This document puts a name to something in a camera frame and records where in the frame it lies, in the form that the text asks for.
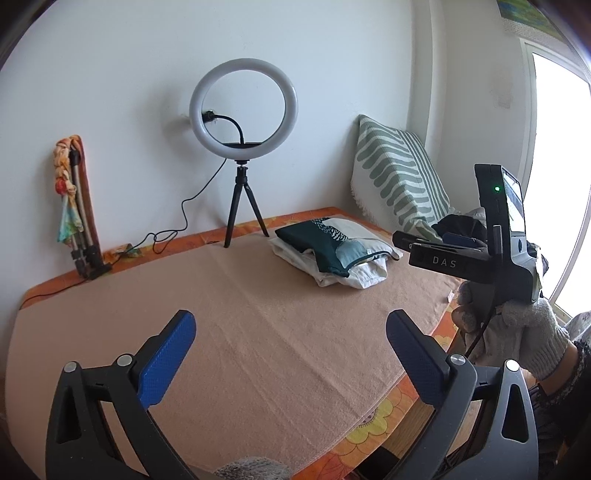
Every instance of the white knit glove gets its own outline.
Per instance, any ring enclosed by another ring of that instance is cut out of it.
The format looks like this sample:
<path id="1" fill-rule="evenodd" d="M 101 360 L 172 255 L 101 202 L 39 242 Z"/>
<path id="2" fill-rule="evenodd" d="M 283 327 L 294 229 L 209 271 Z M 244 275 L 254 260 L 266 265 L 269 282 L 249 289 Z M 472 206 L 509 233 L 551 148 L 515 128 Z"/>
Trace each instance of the white knit glove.
<path id="1" fill-rule="evenodd" d="M 452 320 L 465 332 L 468 347 L 482 324 L 470 305 L 470 282 L 460 286 L 457 302 L 460 306 L 452 312 Z M 568 344 L 569 334 L 556 322 L 548 300 L 538 299 L 533 304 L 510 300 L 497 307 L 469 359 L 476 365 L 501 367 L 512 358 L 536 379 L 543 380 L 556 369 Z"/>

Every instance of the window frame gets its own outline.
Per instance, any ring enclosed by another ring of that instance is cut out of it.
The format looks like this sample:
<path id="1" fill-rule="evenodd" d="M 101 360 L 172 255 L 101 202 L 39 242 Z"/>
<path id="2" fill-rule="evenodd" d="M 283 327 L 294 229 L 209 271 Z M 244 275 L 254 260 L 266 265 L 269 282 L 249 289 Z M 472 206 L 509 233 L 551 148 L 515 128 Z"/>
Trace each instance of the window frame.
<path id="1" fill-rule="evenodd" d="M 525 135 L 524 135 L 524 142 L 523 148 L 521 153 L 521 161 L 519 163 L 519 173 L 518 178 L 521 182 L 521 188 L 523 191 L 523 197 L 525 198 L 525 194 L 527 192 L 528 183 L 530 180 L 531 169 L 534 162 L 534 148 L 535 148 L 535 138 L 536 138 L 536 131 L 537 131 L 537 88 L 536 88 L 536 75 L 535 75 L 535 63 L 534 63 L 534 54 L 539 55 L 541 57 L 546 58 L 547 60 L 553 61 L 554 63 L 560 65 L 561 67 L 566 68 L 570 72 L 574 73 L 576 76 L 584 80 L 590 89 L 591 94 L 591 85 L 589 85 L 589 81 L 587 77 L 583 73 L 583 70 L 574 63 L 573 61 L 563 57 L 562 55 L 557 54 L 556 52 L 546 48 L 540 44 L 537 44 L 531 40 L 526 40 L 524 38 L 519 39 L 521 42 L 521 51 L 525 66 L 525 98 L 526 98 L 526 105 L 525 105 Z M 574 244 L 573 250 L 570 254 L 569 261 L 566 264 L 562 275 L 556 285 L 556 288 L 552 292 L 550 296 L 550 303 L 554 309 L 556 315 L 564 322 L 567 322 L 570 319 L 570 315 L 567 314 L 562 308 L 556 305 L 556 300 L 560 296 L 560 293 L 564 289 L 567 280 L 569 279 L 570 273 L 573 270 L 574 264 L 577 261 L 579 256 L 579 252 L 581 247 L 583 246 L 583 241 L 585 240 L 585 236 L 589 230 L 589 223 L 591 220 L 591 189 L 589 190 L 589 195 L 587 197 L 587 206 L 585 208 L 585 213 L 583 217 L 583 222 L 581 223 L 579 234 L 577 236 L 577 240 Z"/>

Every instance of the bright window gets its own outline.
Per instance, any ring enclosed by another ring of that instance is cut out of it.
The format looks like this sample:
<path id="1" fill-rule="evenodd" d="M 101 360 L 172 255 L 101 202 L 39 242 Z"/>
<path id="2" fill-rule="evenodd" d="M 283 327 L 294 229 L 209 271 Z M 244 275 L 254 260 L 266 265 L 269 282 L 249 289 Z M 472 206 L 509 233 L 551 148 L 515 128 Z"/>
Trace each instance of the bright window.
<path id="1" fill-rule="evenodd" d="M 591 91 L 564 59 L 534 48 L 529 55 L 535 143 L 524 199 L 527 238 L 550 263 L 544 295 L 574 316 L 591 310 L 591 235 L 584 240 L 591 213 Z"/>

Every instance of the beige blanket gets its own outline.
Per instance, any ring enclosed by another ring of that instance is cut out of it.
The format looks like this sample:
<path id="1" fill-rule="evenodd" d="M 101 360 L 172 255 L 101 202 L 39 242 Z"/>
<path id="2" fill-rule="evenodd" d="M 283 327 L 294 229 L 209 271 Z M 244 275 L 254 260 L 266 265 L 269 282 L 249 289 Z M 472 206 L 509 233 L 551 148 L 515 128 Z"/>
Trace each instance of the beige blanket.
<path id="1" fill-rule="evenodd" d="M 293 471 L 327 452 L 403 375 L 385 335 L 394 309 L 423 332 L 437 326 L 453 278 L 388 262 L 367 290 L 316 286 L 253 233 L 72 288 L 19 312 L 10 345 L 12 441 L 44 476 L 44 445 L 60 371 L 135 353 L 178 309 L 197 338 L 161 404 L 150 411 L 183 459 L 209 471 L 266 456 Z M 126 460 L 140 468 L 109 414 Z"/>

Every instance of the black tripod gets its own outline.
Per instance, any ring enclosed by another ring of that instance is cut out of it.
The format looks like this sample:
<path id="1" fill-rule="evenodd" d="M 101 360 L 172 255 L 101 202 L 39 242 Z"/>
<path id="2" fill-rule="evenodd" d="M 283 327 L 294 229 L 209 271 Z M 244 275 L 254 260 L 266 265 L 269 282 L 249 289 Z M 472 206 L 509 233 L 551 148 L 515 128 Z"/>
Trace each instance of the black tripod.
<path id="1" fill-rule="evenodd" d="M 247 144 L 226 144 L 228 147 L 232 148 L 251 148 L 260 143 L 247 143 Z M 248 160 L 236 160 L 237 168 L 236 168 L 236 185 L 234 186 L 234 195 L 232 196 L 232 205 L 230 207 L 230 215 L 228 217 L 228 228 L 226 229 L 226 240 L 223 244 L 224 248 L 228 248 L 230 246 L 230 242 L 232 241 L 232 232 L 234 230 L 234 222 L 236 221 L 236 214 L 238 212 L 238 203 L 240 203 L 240 195 L 242 194 L 242 189 L 246 191 L 246 196 L 248 197 L 249 202 L 251 203 L 252 210 L 255 212 L 256 219 L 261 226 L 261 230 L 265 236 L 269 236 L 269 232 L 267 232 L 267 227 L 265 226 L 265 222 L 262 219 L 261 211 L 258 209 L 258 205 L 256 204 L 255 195 L 248 184 L 248 178 L 246 176 L 246 171 L 248 167 L 246 164 Z"/>

